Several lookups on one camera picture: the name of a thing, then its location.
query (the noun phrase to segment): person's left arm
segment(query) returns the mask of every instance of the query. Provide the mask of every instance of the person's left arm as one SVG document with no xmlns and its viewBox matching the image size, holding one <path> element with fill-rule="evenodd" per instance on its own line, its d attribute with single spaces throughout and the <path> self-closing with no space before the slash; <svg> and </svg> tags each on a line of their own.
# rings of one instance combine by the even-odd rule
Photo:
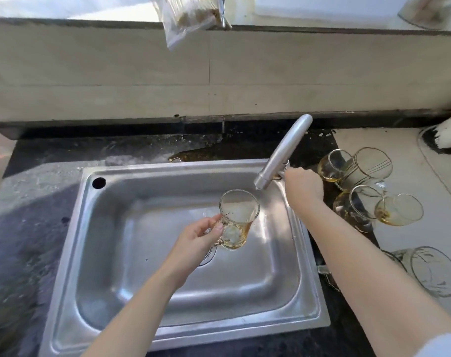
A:
<svg viewBox="0 0 451 357">
<path fill-rule="evenodd" d="M 83 357 L 144 357 L 176 289 L 222 234 L 221 215 L 188 225 L 161 267 L 100 333 Z"/>
</svg>

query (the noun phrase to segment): white sleeve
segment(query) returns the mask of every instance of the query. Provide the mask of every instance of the white sleeve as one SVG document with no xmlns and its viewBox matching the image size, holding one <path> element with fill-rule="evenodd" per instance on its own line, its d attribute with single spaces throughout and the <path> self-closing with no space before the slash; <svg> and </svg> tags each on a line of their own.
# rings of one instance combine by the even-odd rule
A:
<svg viewBox="0 0 451 357">
<path fill-rule="evenodd" d="M 451 357 L 451 334 L 431 339 L 415 357 Z"/>
</svg>

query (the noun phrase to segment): clear plastic bag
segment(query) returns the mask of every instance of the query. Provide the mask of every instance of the clear plastic bag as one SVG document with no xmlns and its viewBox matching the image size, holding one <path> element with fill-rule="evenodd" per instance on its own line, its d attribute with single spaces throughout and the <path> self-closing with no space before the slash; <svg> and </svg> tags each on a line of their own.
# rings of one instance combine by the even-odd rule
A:
<svg viewBox="0 0 451 357">
<path fill-rule="evenodd" d="M 188 34 L 212 26 L 225 28 L 223 0 L 152 0 L 171 49 Z"/>
</svg>

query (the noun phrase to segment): stainless steel sink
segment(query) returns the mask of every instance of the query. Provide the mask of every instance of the stainless steel sink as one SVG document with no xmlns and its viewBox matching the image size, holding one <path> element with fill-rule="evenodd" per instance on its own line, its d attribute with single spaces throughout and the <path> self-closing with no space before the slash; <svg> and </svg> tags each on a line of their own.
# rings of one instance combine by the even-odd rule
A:
<svg viewBox="0 0 451 357">
<path fill-rule="evenodd" d="M 171 298 L 151 350 L 329 325 L 306 229 L 284 183 L 255 191 L 267 160 L 86 169 L 40 356 L 79 356 L 160 266 L 188 223 L 230 189 L 261 205 L 246 244 L 214 248 Z"/>
</svg>

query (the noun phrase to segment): backsplash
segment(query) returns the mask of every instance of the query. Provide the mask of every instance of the backsplash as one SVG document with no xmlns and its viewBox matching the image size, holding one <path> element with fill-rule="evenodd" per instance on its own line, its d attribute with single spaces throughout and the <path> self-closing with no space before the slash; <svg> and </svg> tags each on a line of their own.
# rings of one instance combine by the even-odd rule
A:
<svg viewBox="0 0 451 357">
<path fill-rule="evenodd" d="M 0 121 L 451 108 L 451 36 L 0 25 Z"/>
</svg>

